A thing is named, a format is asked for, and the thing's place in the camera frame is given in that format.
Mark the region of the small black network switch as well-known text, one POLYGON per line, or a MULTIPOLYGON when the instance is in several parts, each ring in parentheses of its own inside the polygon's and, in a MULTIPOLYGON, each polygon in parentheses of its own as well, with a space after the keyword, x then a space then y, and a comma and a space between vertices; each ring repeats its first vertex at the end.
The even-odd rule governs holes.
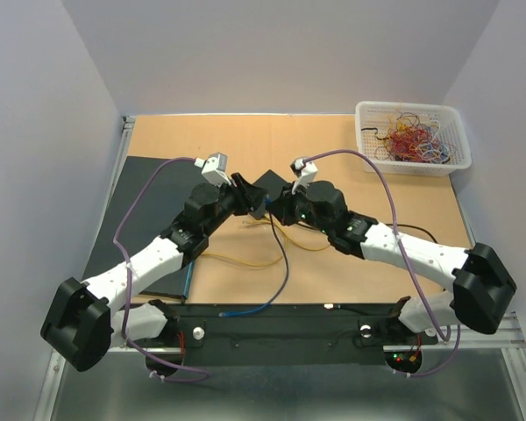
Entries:
POLYGON ((257 210, 251 213, 251 216, 260 220, 269 213, 277 219, 282 219, 286 210, 284 192, 289 190, 290 183, 273 170, 267 170, 254 183, 254 186, 265 190, 266 195, 257 210))

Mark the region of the large rack network switch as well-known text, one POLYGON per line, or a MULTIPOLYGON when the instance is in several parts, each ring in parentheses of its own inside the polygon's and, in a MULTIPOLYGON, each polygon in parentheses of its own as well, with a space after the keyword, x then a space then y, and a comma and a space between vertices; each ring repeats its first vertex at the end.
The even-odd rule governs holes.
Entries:
MULTIPOLYGON (((162 159, 129 157, 118 178, 103 222, 84 270, 85 279, 99 275, 123 261, 113 244, 113 237, 124 215, 139 192, 145 187, 162 159)), ((119 242, 129 255, 134 255, 169 227, 183 210, 192 188, 203 183, 201 169, 188 161, 177 161, 165 166, 132 211, 119 235, 119 242)), ((187 300, 192 271, 181 269, 153 283, 143 293, 149 296, 187 300)))

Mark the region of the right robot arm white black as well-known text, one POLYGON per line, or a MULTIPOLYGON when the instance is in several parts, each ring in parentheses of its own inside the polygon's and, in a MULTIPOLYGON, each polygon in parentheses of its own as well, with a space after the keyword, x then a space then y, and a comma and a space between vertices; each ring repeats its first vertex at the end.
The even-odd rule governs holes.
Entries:
POLYGON ((267 211, 282 225, 303 222, 322 232, 340 253, 413 268, 443 292, 410 298, 386 321, 386 332, 405 342, 435 325, 465 325, 494 334, 516 292, 515 282, 491 246, 470 249, 444 246, 394 233, 378 220, 347 208, 343 193, 331 182, 295 187, 283 180, 267 186, 267 211))

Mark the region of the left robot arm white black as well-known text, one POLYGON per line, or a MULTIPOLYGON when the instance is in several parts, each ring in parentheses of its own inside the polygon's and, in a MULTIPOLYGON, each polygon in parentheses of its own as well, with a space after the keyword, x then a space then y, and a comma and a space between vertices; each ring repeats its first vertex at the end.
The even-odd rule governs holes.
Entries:
POLYGON ((128 314, 132 297, 196 260, 210 236, 230 217, 256 211, 267 191, 234 173, 231 183, 196 185, 170 226, 134 255, 89 279, 69 278, 57 288, 40 336, 79 372, 95 366, 111 346, 111 323, 128 314))

